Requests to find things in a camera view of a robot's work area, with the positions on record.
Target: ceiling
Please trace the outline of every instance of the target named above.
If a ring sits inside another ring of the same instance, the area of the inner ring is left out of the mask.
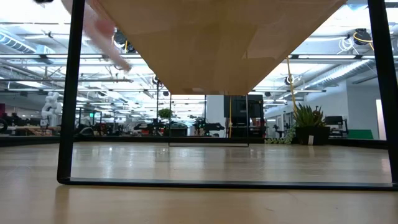
[[[398,35],[398,8],[395,6],[387,9],[391,37],[393,44],[396,43]],[[33,46],[39,50],[37,54],[47,54],[47,63],[29,58],[26,54],[0,44],[0,54],[21,54],[15,58],[0,58],[0,77],[3,79],[45,79],[63,80],[66,74],[66,53],[68,51],[70,15],[63,8],[60,1],[55,0],[51,4],[38,5],[31,0],[3,1],[0,6],[0,34],[2,32],[13,35],[21,42]],[[347,5],[336,11],[326,22],[324,22],[305,42],[297,47],[292,55],[373,55],[373,50],[367,45],[349,44],[349,40],[343,43],[347,34],[352,35],[357,28],[366,28],[369,33],[370,21],[366,1],[352,0]],[[395,54],[398,54],[398,44],[394,46]],[[124,105],[111,106],[96,105],[94,108],[110,110],[118,108],[124,113],[133,114],[135,117],[155,118],[156,110],[156,84],[152,82],[155,74],[147,66],[139,54],[128,54],[132,70],[124,73],[118,70],[109,60],[102,57],[101,52],[91,43],[88,37],[83,36],[82,54],[95,54],[82,56],[80,67],[80,80],[118,80],[127,79],[128,82],[80,82],[80,103],[124,103]],[[291,58],[290,70],[295,78],[295,86],[310,82],[317,76],[342,64],[352,63],[352,58],[316,58],[312,60],[299,60]],[[287,64],[281,63],[268,76],[261,81],[255,89],[287,89],[285,77],[287,76]],[[351,78],[354,82],[366,75],[374,75],[371,71],[367,74]],[[61,90],[63,82],[40,82],[39,85],[27,83],[0,83],[3,88],[41,88]],[[360,83],[359,85],[377,85],[377,78]],[[272,93],[267,99],[278,99],[280,93]],[[167,108],[170,97],[159,95],[160,108]],[[192,122],[189,115],[201,116],[204,110],[204,96],[178,95],[173,96],[173,109],[179,120]]]

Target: black metal frame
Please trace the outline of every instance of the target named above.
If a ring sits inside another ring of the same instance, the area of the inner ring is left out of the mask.
[[[62,135],[58,158],[57,180],[70,185],[113,185],[139,187],[194,187],[227,189],[310,189],[310,190],[398,190],[398,86],[384,1],[368,0],[374,40],[379,87],[386,125],[387,145],[391,165],[392,183],[314,183],[314,182],[236,182],[236,181],[186,181],[186,180],[137,180],[90,179],[71,177],[73,129],[76,94],[83,29],[84,0],[74,0],[70,42],[68,49],[65,97],[63,99]]]

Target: light wood floor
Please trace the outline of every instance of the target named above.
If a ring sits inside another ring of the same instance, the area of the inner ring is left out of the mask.
[[[284,172],[286,175],[283,178],[286,179],[294,176],[287,175],[288,172],[298,169],[296,174],[302,173],[300,176],[308,181],[321,180],[318,176],[347,180],[344,174],[357,182],[389,181],[388,156],[386,151],[380,150],[279,146],[253,146],[252,151],[215,147],[167,150],[163,145],[135,145],[75,144],[73,175],[141,177],[143,174],[137,173],[143,172],[146,178],[237,179],[245,175],[234,175],[233,172],[243,170],[248,174],[251,170],[261,175],[252,175],[247,179],[280,178],[278,176]],[[0,148],[1,224],[398,222],[398,193],[395,192],[62,186],[55,180],[57,149],[57,145]],[[167,172],[155,172],[155,168],[160,169],[165,163],[170,164]],[[224,174],[209,174],[214,170],[223,170]]]

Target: wooden floor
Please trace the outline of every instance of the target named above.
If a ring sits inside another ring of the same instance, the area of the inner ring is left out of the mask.
[[[398,193],[72,187],[57,145],[0,147],[0,223],[398,223]],[[73,176],[388,182],[383,150],[76,143]]]

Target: white robot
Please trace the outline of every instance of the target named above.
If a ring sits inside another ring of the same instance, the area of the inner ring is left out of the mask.
[[[48,96],[45,97],[40,126],[55,127],[58,125],[58,115],[62,112],[61,103],[58,103],[59,96],[59,93],[49,92]]]

